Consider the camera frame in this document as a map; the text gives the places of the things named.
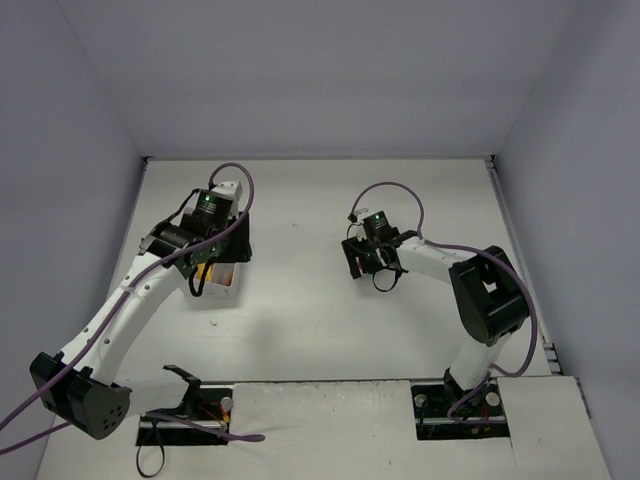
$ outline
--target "white tabletop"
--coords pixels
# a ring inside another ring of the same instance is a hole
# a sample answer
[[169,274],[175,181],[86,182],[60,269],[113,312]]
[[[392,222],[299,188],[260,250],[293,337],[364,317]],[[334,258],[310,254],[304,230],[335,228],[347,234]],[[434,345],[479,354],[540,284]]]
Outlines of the white tabletop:
[[[515,261],[481,160],[251,161],[254,257],[237,301],[163,304],[134,343],[121,371],[151,374],[167,363],[203,380],[240,383],[234,433],[261,432],[260,444],[168,447],[162,479],[440,478],[606,480],[589,420],[572,378],[553,377],[539,348],[527,375],[501,379],[511,439],[418,442],[407,378],[441,378],[465,338],[451,287],[417,274],[391,293],[354,281],[340,247],[351,204],[380,180],[406,182],[426,208],[430,238],[502,246]],[[216,162],[149,164],[114,281],[140,238],[205,186]],[[230,170],[222,180],[240,179]],[[398,189],[372,192],[363,206],[384,209],[401,230],[417,208]],[[499,359],[520,365],[529,324]],[[67,428],[48,443],[39,480],[139,478],[137,418],[96,442]],[[149,471],[157,449],[142,459]]]
[[[381,180],[405,182],[425,204],[424,234],[485,248],[502,246],[515,262],[482,160],[303,160],[243,162],[253,174],[254,256],[237,301],[173,294],[122,366],[146,375],[171,363],[210,381],[440,378],[466,338],[450,286],[405,275],[378,293],[349,275],[340,242],[355,197]],[[140,238],[207,184],[219,162],[151,161],[114,279],[120,281]],[[241,180],[230,169],[222,180]],[[362,206],[384,209],[401,231],[418,209],[406,192],[382,187]],[[529,323],[499,363],[515,370],[529,343]],[[542,348],[528,374],[548,375]]]

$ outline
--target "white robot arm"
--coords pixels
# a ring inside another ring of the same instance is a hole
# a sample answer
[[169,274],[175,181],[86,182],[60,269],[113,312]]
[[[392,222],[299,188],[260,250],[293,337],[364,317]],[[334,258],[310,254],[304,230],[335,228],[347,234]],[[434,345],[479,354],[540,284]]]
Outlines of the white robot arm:
[[[469,333],[444,375],[452,401],[457,400],[483,381],[503,345],[529,316],[522,292],[485,258],[434,248],[415,231],[400,233],[384,212],[364,218],[361,212],[357,221],[358,234],[342,242],[353,278],[387,269],[395,271],[396,281],[404,273],[418,272],[452,286]],[[511,266],[502,249],[485,252]]]
[[[193,212],[184,213],[179,225],[172,224],[196,193]],[[241,184],[236,182],[194,190],[178,212],[142,240],[124,279],[87,326],[54,357],[40,353],[35,358],[30,372],[41,388],[81,357],[43,394],[47,409],[101,439],[127,416],[159,408],[184,410],[197,403],[194,396],[200,380],[176,366],[167,365],[156,376],[145,379],[127,378],[118,371],[136,337],[172,292],[188,281],[192,293],[202,293],[202,281],[199,289],[192,285],[198,265],[206,262],[204,277],[213,263],[250,260],[249,218],[248,212],[240,215],[241,195]],[[216,236],[220,241],[208,241]],[[178,255],[185,249],[191,253]],[[89,342],[93,346],[83,354]]]

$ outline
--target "gray wall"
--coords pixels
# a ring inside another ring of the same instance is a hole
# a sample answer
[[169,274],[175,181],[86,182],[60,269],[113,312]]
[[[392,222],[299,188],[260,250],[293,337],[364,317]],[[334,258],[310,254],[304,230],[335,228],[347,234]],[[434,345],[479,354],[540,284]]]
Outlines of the gray wall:
[[60,0],[146,155],[495,153],[577,0]]
[[[131,138],[55,2],[0,2],[0,417],[103,300],[140,180]],[[40,403],[0,446],[51,425]],[[32,479],[44,441],[0,458]]]
[[552,339],[615,479],[640,467],[640,2],[584,1],[498,159]]

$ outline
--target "purple cable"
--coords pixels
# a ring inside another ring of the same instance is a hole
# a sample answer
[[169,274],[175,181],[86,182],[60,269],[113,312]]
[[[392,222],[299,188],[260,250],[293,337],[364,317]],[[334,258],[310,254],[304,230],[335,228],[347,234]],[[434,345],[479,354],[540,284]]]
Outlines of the purple cable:
[[[175,260],[176,258],[179,258],[179,257],[182,257],[184,255],[187,255],[187,254],[189,254],[189,253],[191,253],[191,252],[193,252],[193,251],[195,251],[197,249],[200,249],[200,248],[202,248],[204,246],[207,246],[207,245],[211,245],[212,243],[215,243],[215,242],[223,239],[224,237],[229,235],[231,232],[233,232],[236,228],[238,228],[240,226],[240,224],[242,223],[242,221],[247,217],[247,215],[249,215],[249,210],[251,209],[251,206],[253,205],[254,184],[253,184],[253,177],[251,177],[251,174],[249,173],[249,170],[247,170],[243,165],[240,165],[239,163],[236,163],[236,162],[223,163],[222,165],[220,165],[218,168],[216,168],[214,170],[213,174],[211,175],[211,178],[209,179],[209,182],[211,182],[213,180],[213,177],[220,170],[222,170],[223,168],[227,168],[227,167],[235,167],[235,168],[238,168],[239,170],[241,170],[242,173],[245,174],[245,176],[247,177],[247,181],[249,182],[249,199],[247,200],[247,206],[245,207],[244,211],[238,217],[238,220],[233,222],[229,227],[227,227],[225,230],[220,232],[218,235],[215,235],[215,236],[213,236],[213,237],[211,237],[211,238],[209,238],[209,239],[207,239],[207,240],[205,240],[203,242],[200,242],[198,244],[192,245],[192,246],[184,248],[182,250],[178,250],[177,252],[174,252],[171,255],[168,255],[168,256],[158,260],[157,262],[152,263],[147,268],[145,268],[142,272],[140,272],[138,275],[136,275],[136,277],[129,284],[130,288],[135,289],[140,284],[140,282],[142,282],[142,280],[149,273],[151,273],[153,270],[155,270],[159,266],[164,265],[165,263],[171,262],[171,261]],[[60,370],[60,372],[58,372],[53,378],[51,378],[51,380],[49,380],[42,387],[37,389],[33,394],[31,394],[29,396],[29,398],[27,398],[24,402],[22,402],[20,405],[18,405],[15,408],[15,410],[13,410],[9,415],[7,415],[2,420],[2,422],[0,422],[0,432],[2,430],[4,430],[7,427],[7,425],[9,425],[29,405],[31,405],[33,402],[35,402],[38,398],[40,398],[46,392],[51,390],[51,388],[55,384],[57,384],[60,381],[60,379],[62,379],[67,373],[69,373],[73,369],[73,367],[75,367],[80,362],[80,360],[82,360],[82,358],[96,344],[96,342],[98,341],[98,339],[100,338],[102,333],[107,329],[107,327],[109,326],[111,321],[114,319],[114,317],[118,314],[118,312],[120,311],[122,306],[125,304],[127,298],[129,298],[129,295],[130,295],[129,291],[125,291],[125,292],[122,293],[120,298],[114,304],[113,308],[105,316],[104,320],[102,321],[100,326],[97,328],[97,330],[95,331],[93,336],[87,341],[87,344],[84,346],[84,348],[82,350],[80,350],[78,355],[76,355],[76,357],[73,360],[71,360],[62,370]],[[35,435],[35,437],[40,438],[39,435],[43,435],[44,433],[45,432],[41,432],[41,433]]]
[[188,427],[194,428],[196,430],[200,430],[204,433],[210,433],[211,435],[215,435],[227,442],[250,442],[250,443],[258,443],[264,442],[265,436],[261,433],[253,433],[250,435],[234,435],[233,433],[222,432],[215,428],[203,427],[202,425],[198,425],[191,420],[187,420],[185,418],[174,417],[173,415],[166,415],[164,413],[158,412],[147,412],[145,414],[146,417],[149,418],[157,418],[158,420],[165,420],[167,422],[177,422],[183,425],[187,425]]
[[356,198],[356,201],[353,202],[353,206],[351,207],[351,214],[354,214],[358,206],[358,202],[360,202],[360,199],[364,196],[365,193],[381,185],[393,185],[396,187],[400,187],[406,190],[407,192],[409,192],[413,196],[413,198],[416,199],[416,202],[418,202],[418,208],[420,209],[420,219],[418,220],[418,226],[416,227],[416,232],[418,233],[418,238],[420,238],[426,245],[429,245],[430,247],[434,247],[434,248],[441,248],[444,250],[460,250],[460,251],[470,252],[470,253],[475,253],[476,255],[480,255],[481,257],[486,258],[490,262],[500,267],[513,279],[514,282],[516,282],[516,285],[518,285],[518,288],[520,289],[520,291],[522,292],[522,295],[524,296],[525,302],[527,303],[527,308],[529,309],[529,315],[531,316],[531,339],[529,340],[529,350],[527,351],[527,355],[524,359],[524,362],[522,363],[522,366],[515,372],[508,372],[502,367],[495,364],[491,365],[491,367],[495,368],[498,372],[500,372],[501,374],[507,377],[521,376],[524,372],[527,371],[527,369],[529,368],[529,365],[531,365],[531,361],[533,360],[533,355],[536,351],[536,342],[538,340],[538,314],[536,312],[535,305],[533,304],[533,298],[531,298],[531,294],[529,293],[529,289],[527,288],[525,283],[520,279],[518,274],[511,267],[509,267],[509,265],[504,263],[499,258],[494,257],[490,253],[485,252],[484,250],[480,250],[479,248],[475,248],[475,247],[468,247],[466,245],[456,245],[453,243],[452,244],[437,243],[424,238],[422,235],[422,222],[424,221],[424,205],[422,204],[422,200],[420,200],[420,197],[418,196],[418,194],[415,191],[413,191],[411,188],[407,187],[402,183],[378,182],[368,186],[362,191],[362,193],[360,193],[360,195],[358,195],[358,197]]
[[0,457],[2,455],[6,455],[7,453],[11,453],[11,452],[15,452],[16,450],[22,448],[22,447],[26,447],[27,445],[29,445],[30,443],[35,442],[36,440],[40,440],[42,437],[46,437],[47,435],[51,435],[52,433],[56,433],[58,430],[62,430],[63,428],[68,427],[69,425],[71,425],[69,422],[64,422],[61,423],[60,425],[56,425],[55,427],[51,427],[47,430],[44,430],[32,437],[27,438],[26,440],[23,440],[21,442],[18,443],[14,443],[13,445],[11,445],[10,447],[6,447],[3,448],[2,450],[0,450]]
[[424,206],[422,205],[422,200],[420,200],[420,197],[418,196],[418,194],[414,192],[411,188],[399,182],[378,182],[378,183],[374,183],[373,185],[369,185],[362,192],[360,192],[360,195],[358,195],[358,198],[356,198],[356,201],[353,202],[353,207],[351,207],[351,215],[355,215],[355,211],[358,206],[358,203],[360,203],[360,199],[364,197],[365,193],[367,193],[369,190],[373,190],[376,187],[381,187],[384,185],[400,187],[403,190],[406,190],[407,192],[409,192],[413,196],[413,198],[416,199],[416,202],[418,202],[418,207],[420,208],[420,219],[418,220],[418,227],[416,228],[416,231],[418,232],[418,238],[422,238],[422,222],[424,221]]
[[454,416],[454,414],[456,413],[456,410],[458,410],[462,405],[464,405],[469,400],[471,400],[473,397],[475,397],[478,394],[478,392],[481,391],[485,387],[485,385],[487,383],[489,383],[489,379],[490,379],[490,376],[487,373],[487,375],[480,381],[480,383],[478,385],[476,385],[471,391],[469,391],[469,393],[464,395],[456,403],[451,405],[451,408],[447,412],[447,417],[450,420],[453,420],[455,423],[459,423],[461,425],[487,425],[487,424],[504,424],[504,423],[507,423],[506,420],[491,420],[491,419],[487,419],[487,420],[463,420],[461,418],[457,418],[457,417]]

